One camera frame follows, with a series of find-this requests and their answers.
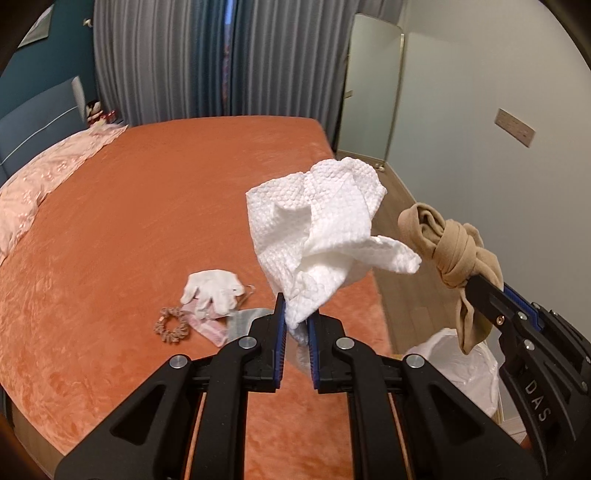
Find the metal screw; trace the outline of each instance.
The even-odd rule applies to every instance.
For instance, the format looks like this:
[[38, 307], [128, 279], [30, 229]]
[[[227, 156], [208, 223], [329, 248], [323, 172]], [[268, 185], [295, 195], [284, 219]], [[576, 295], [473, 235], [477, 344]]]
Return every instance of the metal screw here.
[[421, 368], [425, 364], [425, 359], [422, 356], [413, 353], [407, 357], [407, 364], [410, 368]]
[[355, 342], [349, 337], [341, 337], [336, 341], [336, 346], [341, 350], [350, 350], [353, 348], [353, 345], [355, 345]]
[[256, 346], [256, 338], [254, 337], [242, 337], [238, 340], [238, 345], [244, 350], [248, 350], [249, 348], [253, 348]]
[[173, 368], [182, 368], [189, 363], [187, 357], [184, 355], [175, 355], [170, 359], [168, 364]]

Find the white towel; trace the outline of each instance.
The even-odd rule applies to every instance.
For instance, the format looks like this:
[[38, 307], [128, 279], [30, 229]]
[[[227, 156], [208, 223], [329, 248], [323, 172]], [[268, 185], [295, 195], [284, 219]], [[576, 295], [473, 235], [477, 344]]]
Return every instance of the white towel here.
[[420, 257], [403, 243], [371, 236], [386, 189], [361, 160], [323, 160], [307, 173], [270, 180], [246, 194], [258, 261], [283, 292], [292, 332], [342, 286], [379, 267], [415, 273]]

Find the knotted fabric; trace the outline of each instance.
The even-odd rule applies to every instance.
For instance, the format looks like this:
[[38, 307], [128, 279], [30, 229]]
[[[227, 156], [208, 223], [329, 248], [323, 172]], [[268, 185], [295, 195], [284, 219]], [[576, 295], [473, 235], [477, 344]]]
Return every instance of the knotted fabric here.
[[497, 288], [503, 289], [501, 266], [495, 254], [484, 248], [478, 230], [455, 220], [444, 220], [425, 203], [415, 203], [398, 217], [401, 241], [424, 260], [433, 260], [442, 282], [457, 288], [460, 300], [456, 307], [457, 339], [462, 352], [470, 353], [485, 340], [491, 323], [466, 299], [468, 278], [481, 274]]

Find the white plastic bag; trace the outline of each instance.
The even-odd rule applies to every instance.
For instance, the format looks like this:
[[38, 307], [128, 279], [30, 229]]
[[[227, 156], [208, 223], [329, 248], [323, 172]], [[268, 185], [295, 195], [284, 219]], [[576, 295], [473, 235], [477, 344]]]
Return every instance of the white plastic bag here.
[[425, 357], [489, 417], [495, 414], [499, 401], [499, 369], [485, 342], [464, 355], [457, 343], [456, 330], [444, 328], [406, 354], [409, 353]]

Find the wall socket panel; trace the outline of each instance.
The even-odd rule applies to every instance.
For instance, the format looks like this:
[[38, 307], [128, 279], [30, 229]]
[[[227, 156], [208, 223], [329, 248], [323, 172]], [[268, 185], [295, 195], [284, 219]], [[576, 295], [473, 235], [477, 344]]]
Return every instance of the wall socket panel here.
[[499, 108], [496, 114], [495, 123], [501, 127], [509, 135], [512, 135], [526, 147], [530, 147], [531, 141], [534, 139], [535, 130], [529, 125], [526, 125], [518, 118], [515, 118], [508, 112]]

